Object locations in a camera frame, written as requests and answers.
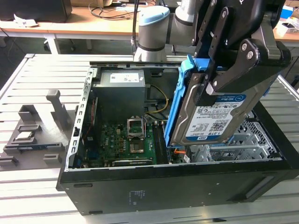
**green circuit board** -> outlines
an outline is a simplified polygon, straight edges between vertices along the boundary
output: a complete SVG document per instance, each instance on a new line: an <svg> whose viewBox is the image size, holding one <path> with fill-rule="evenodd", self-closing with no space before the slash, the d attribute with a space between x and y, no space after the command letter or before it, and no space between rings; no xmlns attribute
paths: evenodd
<svg viewBox="0 0 299 224"><path fill-rule="evenodd" d="M141 131L139 126L132 126L131 133ZM127 124L106 124L100 133L98 159L90 160L92 167L110 166L116 160L152 160L157 164L152 126L147 124L143 140L128 139Z"/></svg>

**computer case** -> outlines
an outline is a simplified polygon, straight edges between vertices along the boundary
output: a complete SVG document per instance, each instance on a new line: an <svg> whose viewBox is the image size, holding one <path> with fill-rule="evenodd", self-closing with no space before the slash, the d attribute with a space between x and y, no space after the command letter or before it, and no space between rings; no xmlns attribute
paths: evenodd
<svg viewBox="0 0 299 224"><path fill-rule="evenodd" d="M66 22L71 14L70 0L1 0L0 19L14 19L14 14L22 19L35 21Z"/></svg>
<svg viewBox="0 0 299 224"><path fill-rule="evenodd" d="M176 67L175 64L115 62L104 66L111 69L112 65L116 70ZM231 161L214 159L131 167L105 165L103 168L82 166L79 155L90 147L87 141L82 141L82 129L88 122L85 111L90 114L88 98L95 92L93 83L100 80L102 69L102 66L91 67L87 74L65 166L61 169L57 185L58 190L67 193L81 215L253 202L279 182L299 174L298 152L261 103L245 119L238 134L248 134L251 140L257 139L266 147L266 157L262 150L256 155L257 151L253 149L246 158ZM152 125L158 142L155 144L156 153L167 150L162 147L165 146L163 124ZM244 142L240 141L240 144L240 147L246 147Z"/></svg>

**wooden desk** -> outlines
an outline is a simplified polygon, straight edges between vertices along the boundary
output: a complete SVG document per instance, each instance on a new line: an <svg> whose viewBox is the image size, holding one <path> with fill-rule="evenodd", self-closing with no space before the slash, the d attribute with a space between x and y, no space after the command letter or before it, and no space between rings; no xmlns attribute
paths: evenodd
<svg viewBox="0 0 299 224"><path fill-rule="evenodd" d="M101 16L115 16L127 12L112 11L102 13ZM86 34L86 35L127 35L132 36L133 13L125 15L123 20L105 20L93 16L87 7L73 7L73 11L66 23L52 23L49 33L54 34Z"/></svg>
<svg viewBox="0 0 299 224"><path fill-rule="evenodd" d="M103 13L102 16L114 16L124 13L126 12L111 11ZM60 54L57 43L59 38L86 39L88 49L91 49L91 39L129 41L132 36L133 13L126 15L124 20L112 21L91 15L87 7L73 7L72 14L66 23L39 22L38 24L38 27L20 28L12 21L0 21L0 27L9 36L46 38L52 54ZM136 34L138 34L138 23L136 25ZM5 34L0 31L0 36L5 36ZM288 47L299 47L299 33L286 34L281 37L274 30L274 36Z"/></svg>
<svg viewBox="0 0 299 224"><path fill-rule="evenodd" d="M287 47L299 47L299 33L285 34L281 36L277 33L277 29L273 30L275 40L281 41Z"/></svg>

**floor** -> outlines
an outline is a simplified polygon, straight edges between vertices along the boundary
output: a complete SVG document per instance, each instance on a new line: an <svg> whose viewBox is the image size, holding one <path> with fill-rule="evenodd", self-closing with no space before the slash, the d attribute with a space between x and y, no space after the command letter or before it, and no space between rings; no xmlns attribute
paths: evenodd
<svg viewBox="0 0 299 224"><path fill-rule="evenodd" d="M0 88L9 79L15 68L24 57L24 53L49 54L45 51L42 38L5 38L6 47L0 48ZM59 47L62 54L111 54L111 55L131 55L130 41L109 41L92 40L93 49L87 50L85 40L73 40L76 50L72 51L72 43L69 39L59 39ZM171 45L166 45L166 54L173 55ZM194 47L176 47L177 55L193 54ZM291 83L299 70L299 48L289 48L292 53L291 65L282 72L282 75Z"/></svg>

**motherboard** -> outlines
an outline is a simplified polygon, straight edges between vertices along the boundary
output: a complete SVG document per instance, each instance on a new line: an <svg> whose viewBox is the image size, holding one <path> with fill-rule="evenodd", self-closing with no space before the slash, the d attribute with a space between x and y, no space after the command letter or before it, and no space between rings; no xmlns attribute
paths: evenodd
<svg viewBox="0 0 299 224"><path fill-rule="evenodd" d="M142 126L130 123L128 129L127 124L103 124L96 136L98 147L86 150L84 163L92 168L157 164L153 127L143 123Z"/></svg>

